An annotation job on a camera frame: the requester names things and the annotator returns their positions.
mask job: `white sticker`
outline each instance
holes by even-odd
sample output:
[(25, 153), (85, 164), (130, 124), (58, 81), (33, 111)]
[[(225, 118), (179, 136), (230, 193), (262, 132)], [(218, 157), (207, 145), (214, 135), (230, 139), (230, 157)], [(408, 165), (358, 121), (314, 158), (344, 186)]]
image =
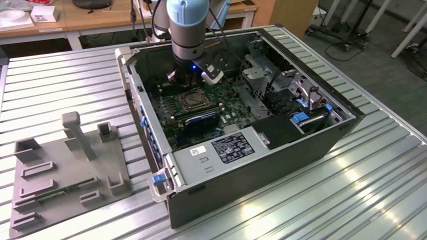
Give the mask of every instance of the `white sticker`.
[(63, 31), (63, 28), (50, 28), (50, 29), (39, 30), (41, 33), (58, 32), (58, 31)]
[(207, 151), (206, 146), (198, 146), (197, 148), (191, 149), (191, 155), (197, 156), (198, 154), (203, 154)]
[(209, 70), (210, 72), (214, 72), (215, 67), (211, 65), (211, 66), (209, 66), (207, 70)]

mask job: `black cable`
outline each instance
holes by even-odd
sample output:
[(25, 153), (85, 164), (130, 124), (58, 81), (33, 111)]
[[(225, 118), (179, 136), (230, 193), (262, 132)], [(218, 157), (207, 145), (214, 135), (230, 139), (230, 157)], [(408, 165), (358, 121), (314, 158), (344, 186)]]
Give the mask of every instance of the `black cable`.
[(274, 83), (276, 83), (276, 80), (277, 80), (280, 74), (281, 74), (281, 70), (278, 70), (278, 71), (276, 72), (276, 74), (274, 74), (274, 76), (273, 76), (273, 78), (272, 78), (272, 81), (268, 83), (265, 93), (268, 93), (268, 91), (272, 89), (272, 87), (273, 87), (273, 85), (274, 85)]
[(161, 1), (162, 1), (162, 0), (159, 0), (158, 3), (155, 4), (155, 6), (154, 6), (154, 11), (153, 11), (153, 15), (151, 15), (151, 29), (153, 29), (153, 34), (154, 34), (154, 36), (155, 36), (158, 39), (161, 39), (161, 37), (159, 37), (159, 35), (158, 35), (158, 33), (157, 33), (157, 29), (155, 29), (155, 15), (157, 15), (157, 11), (158, 11), (158, 7), (159, 7), (159, 4), (161, 4)]
[(138, 34), (137, 34), (137, 30), (135, 30), (135, 23), (137, 23), (137, 12), (135, 12), (135, 6), (134, 6), (134, 1), (131, 0), (131, 22), (133, 22), (133, 32), (134, 32), (134, 36), (137, 37), (137, 40), (139, 42), (142, 42), (142, 39), (139, 38)]
[(110, 46), (110, 45), (114, 43), (115, 36), (117, 36), (117, 32), (113, 33), (110, 42), (109, 42), (107, 44), (101, 44), (99, 42), (94, 41), (94, 40), (90, 39), (90, 38), (86, 38), (86, 40), (89, 40), (89, 41), (93, 42), (94, 44), (99, 45), (101, 47), (106, 47), (106, 46)]
[(209, 8), (209, 11), (210, 11), (210, 13), (211, 13), (211, 15), (213, 15), (213, 17), (214, 17), (215, 23), (218, 24), (218, 27), (219, 27), (219, 30), (221, 30), (222, 37), (223, 37), (223, 39), (225, 39), (225, 44), (226, 44), (226, 47), (227, 47), (229, 52), (234, 55), (234, 57), (235, 57), (237, 59), (239, 59), (241, 63), (245, 64), (245, 61), (243, 61), (242, 58), (235, 54), (235, 52), (233, 51), (233, 49), (231, 49), (231, 47), (230, 47), (229, 40), (227, 40), (227, 37), (226, 37), (226, 33), (225, 33), (225, 30), (223, 30), (221, 21), (219, 21), (219, 19), (217, 18), (213, 9)]
[(426, 79), (426, 68), (424, 67), (424, 65), (422, 65), (422, 63), (417, 60), (417, 58), (413, 56), (413, 54), (409, 52), (409, 51), (406, 51), (406, 55), (414, 60), (414, 62), (417, 62), (417, 64), (421, 66), (421, 68), (424, 69), (424, 71), (425, 71), (425, 76), (424, 76), (424, 74), (421, 74), (420, 72), (417, 72), (413, 68), (412, 68), (412, 65), (410, 65), (410, 61), (409, 61), (409, 59), (406, 59), (405, 60), (405, 64), (406, 64), (406, 67), (408, 67), (408, 69), (412, 71), (412, 73), (417, 76), (417, 77), (420, 77), (420, 79), (422, 79), (425, 82), (427, 82), (427, 79)]
[(421, 66), (421, 68), (425, 70), (425, 72), (427, 73), (427, 69), (425, 68), (425, 66), (422, 65), (422, 63), (417, 60), (417, 58), (413, 56), (413, 54), (408, 54), (410, 56), (410, 58), (416, 61), (416, 63)]
[(142, 25), (145, 27), (145, 34), (146, 34), (146, 39), (147, 39), (147, 42), (150, 43), (150, 36), (149, 36), (149, 33), (147, 33), (147, 27), (146, 27), (146, 22), (145, 22), (145, 15), (143, 15), (143, 10), (142, 10), (142, 6), (139, 7), (139, 14), (141, 14), (141, 20), (142, 20)]
[(337, 60), (337, 61), (340, 61), (340, 62), (348, 62), (348, 61), (350, 61), (352, 59), (354, 59), (354, 58), (365, 51), (365, 49), (362, 49), (362, 50), (361, 50), (356, 55), (353, 55), (350, 58), (348, 58), (348, 59), (338, 59), (338, 58), (336, 58), (336, 57), (333, 57), (333, 56), (330, 55), (329, 50), (330, 50), (332, 47), (334, 47), (334, 46), (337, 46), (337, 45), (340, 45), (340, 44), (342, 44), (342, 42), (334, 43), (332, 46), (329, 46), (329, 47), (325, 49), (325, 54), (326, 54), (332, 59), (334, 59), (334, 60)]
[(154, 16), (153, 7), (150, 6), (150, 3), (149, 3), (149, 2), (146, 2), (146, 3), (147, 3), (147, 6), (149, 6), (149, 11), (150, 11), (150, 13), (151, 13), (151, 16)]
[(326, 25), (326, 19), (324, 18), (324, 15), (322, 15), (322, 11), (321, 11), (321, 0), (320, 0), (320, 3), (318, 3), (318, 8), (320, 8), (320, 15), (321, 15), (321, 18), (322, 18), (322, 23), (321, 23), (321, 28), (328, 28), (328, 25)]
[(89, 38), (89, 39), (98, 39), (99, 37), (101, 37), (101, 33), (95, 36), (95, 37), (91, 37), (91, 36), (85, 36), (86, 38)]

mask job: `circuit board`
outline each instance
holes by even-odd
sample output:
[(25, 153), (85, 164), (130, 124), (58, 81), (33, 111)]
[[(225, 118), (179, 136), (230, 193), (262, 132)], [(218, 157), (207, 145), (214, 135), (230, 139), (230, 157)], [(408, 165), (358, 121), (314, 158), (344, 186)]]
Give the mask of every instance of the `circuit board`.
[[(225, 127), (235, 125), (242, 129), (257, 120), (237, 95), (231, 80), (215, 85), (205, 84), (185, 93), (151, 98), (151, 104), (174, 151), (223, 136), (227, 134)], [(217, 128), (205, 134), (183, 135), (183, 121), (213, 112), (221, 114)], [(183, 113), (187, 113), (187, 116), (178, 119)]]

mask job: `wooden table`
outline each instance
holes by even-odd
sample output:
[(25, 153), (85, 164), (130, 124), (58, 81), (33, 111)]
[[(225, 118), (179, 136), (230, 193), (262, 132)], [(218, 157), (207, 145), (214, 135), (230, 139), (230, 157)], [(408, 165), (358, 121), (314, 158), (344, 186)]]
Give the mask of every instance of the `wooden table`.
[[(95, 10), (82, 9), (73, 0), (58, 0), (54, 4), (61, 12), (59, 21), (35, 23), (35, 27), (0, 32), (0, 45), (67, 38), (73, 50), (82, 50), (81, 36), (133, 30), (131, 1), (114, 0), (111, 7)], [(227, 19), (243, 18), (242, 28), (253, 26), (257, 5), (237, 3), (230, 6)], [(145, 11), (146, 27), (151, 28), (151, 14)], [(143, 29), (141, 14), (135, 29)]]
[(67, 38), (63, 1), (58, 0), (53, 5), (59, 11), (58, 22), (35, 22), (34, 27), (0, 31), (0, 45)]

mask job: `floor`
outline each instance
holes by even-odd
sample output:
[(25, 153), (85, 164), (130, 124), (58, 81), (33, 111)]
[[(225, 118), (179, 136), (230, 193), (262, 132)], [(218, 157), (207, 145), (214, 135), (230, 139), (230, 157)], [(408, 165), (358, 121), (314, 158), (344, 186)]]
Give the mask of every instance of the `floor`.
[[(322, 7), (330, 7), (334, 0), (321, 0)], [(348, 1), (342, 1), (336, 14), (341, 14)], [(353, 25), (362, 10), (364, 3), (357, 4), (357, 8), (350, 16), (349, 23)], [(377, 9), (370, 8), (361, 28), (366, 29)], [(340, 40), (317, 32), (306, 36), (304, 41), (309, 46), (344, 71), (344, 73), (389, 106), (389, 108), (425, 134), (427, 135), (427, 82), (422, 80), (408, 68), (406, 56), (390, 57), (401, 41), (406, 37), (402, 32), (406, 23), (389, 15), (384, 15), (373, 33), (372, 42), (365, 51), (353, 60), (342, 62), (332, 59), (326, 55), (326, 48)], [(427, 35), (420, 33), (416, 41)], [(361, 50), (352, 49), (344, 52), (332, 47), (329, 53), (338, 59), (348, 59)], [(422, 63), (427, 66), (427, 54), (422, 58)]]

